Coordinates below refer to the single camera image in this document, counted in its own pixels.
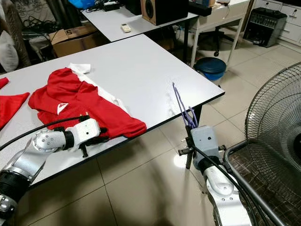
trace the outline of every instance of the black mesh fan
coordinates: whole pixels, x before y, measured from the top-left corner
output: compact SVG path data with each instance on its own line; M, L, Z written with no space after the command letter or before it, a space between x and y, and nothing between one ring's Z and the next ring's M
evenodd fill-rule
M279 194L301 197L301 62L258 91L246 121L248 150L258 171Z

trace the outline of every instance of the table leg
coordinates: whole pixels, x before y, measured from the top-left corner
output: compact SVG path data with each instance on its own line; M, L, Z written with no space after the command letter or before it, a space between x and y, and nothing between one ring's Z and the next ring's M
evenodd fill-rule
M192 47L190 67L194 66L194 62L196 60L197 48L198 48L198 30L196 30L196 33L194 35L194 43Z
M241 27L243 26L243 21L244 20L242 18L239 21L238 29L237 29L237 32L236 32L236 35L235 35L235 38L234 38L234 41L233 41L233 44L232 44L232 48L231 48L231 51L230 51L230 54L229 54L229 57L228 57L226 71L228 70L228 66L229 66L230 60L232 58L232 52L235 50L237 40L238 40L238 37L239 37L239 34L240 34L240 30L241 30Z
M190 21L185 21L185 31L184 31L184 49L183 49L183 62L187 63L187 47L188 47L188 31L189 31Z
M202 105L194 108L194 114L196 115L198 124L199 124L199 119L201 118L201 112L202 112Z
M198 123L199 123L199 119L201 118L201 111L202 111L202 105L194 108L194 114L196 115ZM186 160L186 168L187 169L190 169L192 155L193 155L193 153L187 154L187 160Z

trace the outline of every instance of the wooden speaker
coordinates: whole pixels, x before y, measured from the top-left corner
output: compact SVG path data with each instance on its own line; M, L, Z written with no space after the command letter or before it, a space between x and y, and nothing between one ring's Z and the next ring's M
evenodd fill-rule
M188 15L189 0L141 0L142 17L154 25L178 20Z

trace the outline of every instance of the speaker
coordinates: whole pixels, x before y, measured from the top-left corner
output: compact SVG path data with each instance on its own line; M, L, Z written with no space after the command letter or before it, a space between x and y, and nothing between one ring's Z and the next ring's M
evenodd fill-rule
M142 17L154 25L178 20L188 15L189 0L141 0Z
M132 14L141 15L140 0L126 0L125 5Z

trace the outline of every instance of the black office chair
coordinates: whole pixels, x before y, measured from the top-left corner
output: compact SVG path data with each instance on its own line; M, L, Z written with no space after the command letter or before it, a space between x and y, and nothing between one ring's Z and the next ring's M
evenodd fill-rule
M234 41L233 38L225 35L225 32L221 32L220 29L222 27L236 26L238 24L239 24L239 20L236 20L236 21L233 21L233 22L230 22L230 23L227 23L227 24L223 24L222 26L216 27L215 31L200 33L202 35L206 35L206 37L201 38L199 41L204 41L204 40L207 40L207 39L213 37L213 40L216 44L216 51L214 52L214 56L218 57L219 52L220 52L220 40L224 38L224 39L227 39L227 40L232 41L232 42Z

